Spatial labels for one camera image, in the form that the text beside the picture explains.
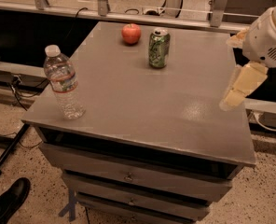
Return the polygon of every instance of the green soda can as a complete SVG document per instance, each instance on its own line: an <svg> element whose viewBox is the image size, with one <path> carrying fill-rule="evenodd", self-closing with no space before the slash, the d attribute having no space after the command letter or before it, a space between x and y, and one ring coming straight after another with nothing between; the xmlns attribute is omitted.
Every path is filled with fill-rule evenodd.
<svg viewBox="0 0 276 224"><path fill-rule="evenodd" d="M167 65L170 35L165 28L157 27L149 37L149 65L153 68L164 68Z"/></svg>

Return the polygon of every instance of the terrazzo floor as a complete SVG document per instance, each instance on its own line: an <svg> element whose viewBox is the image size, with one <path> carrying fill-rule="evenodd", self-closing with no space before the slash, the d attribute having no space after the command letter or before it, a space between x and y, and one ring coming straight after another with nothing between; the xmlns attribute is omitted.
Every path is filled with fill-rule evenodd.
<svg viewBox="0 0 276 224"><path fill-rule="evenodd" d="M22 103L27 107L33 100ZM17 132L22 125L20 118L25 111L18 105L13 106L14 102L10 91L0 89L0 134ZM256 167L244 168L233 180L233 188L219 203L211 205L211 213L199 224L276 223L276 136L261 134L252 134ZM29 178L32 184L27 200L9 224L70 223L68 214L59 217L68 202L61 171L48 163L37 147L39 143L39 136L30 128L2 166L0 194L19 177ZM143 224L93 210L89 210L88 217L85 208L77 204L76 220L72 223Z"/></svg>

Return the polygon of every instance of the apple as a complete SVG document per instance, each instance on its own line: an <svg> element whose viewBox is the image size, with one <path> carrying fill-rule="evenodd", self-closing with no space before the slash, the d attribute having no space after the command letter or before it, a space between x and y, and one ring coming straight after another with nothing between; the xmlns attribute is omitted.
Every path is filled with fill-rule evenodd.
<svg viewBox="0 0 276 224"><path fill-rule="evenodd" d="M140 27L137 24L130 23L125 25L121 30L123 40L128 44L135 44L141 36Z"/></svg>

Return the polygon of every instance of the water bottle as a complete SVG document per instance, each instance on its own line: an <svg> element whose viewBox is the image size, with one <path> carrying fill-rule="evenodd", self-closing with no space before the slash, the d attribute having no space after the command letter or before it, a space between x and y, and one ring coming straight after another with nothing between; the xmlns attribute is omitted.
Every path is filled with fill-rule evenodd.
<svg viewBox="0 0 276 224"><path fill-rule="evenodd" d="M66 119L81 117L85 109L78 100L78 82L72 62L56 45L47 46L45 52L47 57L44 71L64 117Z"/></svg>

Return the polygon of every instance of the foot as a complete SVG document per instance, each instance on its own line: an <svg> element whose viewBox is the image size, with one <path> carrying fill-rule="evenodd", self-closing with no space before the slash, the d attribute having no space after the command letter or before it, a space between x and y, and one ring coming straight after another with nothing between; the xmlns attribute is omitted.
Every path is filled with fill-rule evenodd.
<svg viewBox="0 0 276 224"><path fill-rule="evenodd" d="M30 181L23 177L0 196L0 224L6 224L25 202L30 190Z"/></svg>

